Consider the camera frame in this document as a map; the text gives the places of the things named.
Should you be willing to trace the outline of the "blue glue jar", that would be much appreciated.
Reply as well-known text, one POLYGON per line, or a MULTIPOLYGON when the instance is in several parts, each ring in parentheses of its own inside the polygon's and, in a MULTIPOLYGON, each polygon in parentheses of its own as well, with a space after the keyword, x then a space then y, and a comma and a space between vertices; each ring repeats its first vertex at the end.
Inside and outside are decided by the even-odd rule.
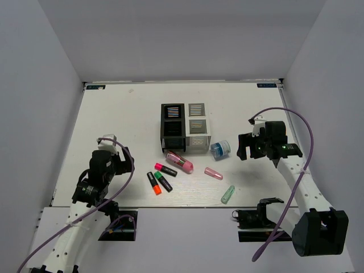
POLYGON ((222 140, 210 145, 210 151, 215 160, 220 160, 231 153, 230 144, 227 140, 222 140))

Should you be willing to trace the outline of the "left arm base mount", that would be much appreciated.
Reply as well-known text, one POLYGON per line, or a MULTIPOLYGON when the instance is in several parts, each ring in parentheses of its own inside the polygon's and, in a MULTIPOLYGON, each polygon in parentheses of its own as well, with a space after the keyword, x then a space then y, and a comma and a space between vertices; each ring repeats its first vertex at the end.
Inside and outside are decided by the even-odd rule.
POLYGON ((110 218, 110 223, 103 230, 99 241, 134 242, 137 234, 138 210, 119 208, 110 218))

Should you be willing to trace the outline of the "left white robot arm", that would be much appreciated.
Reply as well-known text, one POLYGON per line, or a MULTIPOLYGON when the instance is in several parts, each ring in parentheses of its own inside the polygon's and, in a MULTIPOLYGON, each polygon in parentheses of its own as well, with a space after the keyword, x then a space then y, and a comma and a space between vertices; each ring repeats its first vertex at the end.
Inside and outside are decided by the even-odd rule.
POLYGON ((21 272, 28 261, 51 241, 55 245, 39 267, 30 268, 30 272, 79 272, 81 248, 87 236, 96 227, 97 217, 108 227, 113 227, 128 214, 120 214, 115 198, 130 183, 127 179, 123 186, 110 198, 106 198, 108 187, 114 176, 124 173, 134 174, 134 158, 129 148, 123 147, 121 152, 95 150, 86 169, 78 178, 67 221, 59 231, 50 236, 20 264, 21 272))

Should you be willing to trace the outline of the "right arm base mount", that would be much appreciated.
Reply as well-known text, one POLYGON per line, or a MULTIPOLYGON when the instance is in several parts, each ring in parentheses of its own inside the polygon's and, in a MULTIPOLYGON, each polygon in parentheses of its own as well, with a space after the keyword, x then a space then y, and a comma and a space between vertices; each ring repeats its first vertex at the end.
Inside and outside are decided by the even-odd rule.
POLYGON ((257 210, 234 210, 232 219, 238 224, 238 241, 265 242, 275 227, 270 220, 260 220, 257 210))

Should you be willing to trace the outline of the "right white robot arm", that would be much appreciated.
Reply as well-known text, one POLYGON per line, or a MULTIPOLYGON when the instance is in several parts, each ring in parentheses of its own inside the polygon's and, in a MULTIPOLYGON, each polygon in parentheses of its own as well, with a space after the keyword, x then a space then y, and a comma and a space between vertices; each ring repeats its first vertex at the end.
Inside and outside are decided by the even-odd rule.
POLYGON ((303 169, 303 154, 295 143, 289 143, 282 121, 252 121, 251 133, 238 137, 237 155, 269 158, 294 191, 298 209, 287 210, 278 197, 261 199, 254 210, 235 210, 232 217, 241 230, 272 229, 279 224, 283 240, 290 239, 301 257, 340 255, 344 250, 349 219, 343 210, 335 210, 316 186, 311 174, 303 169))

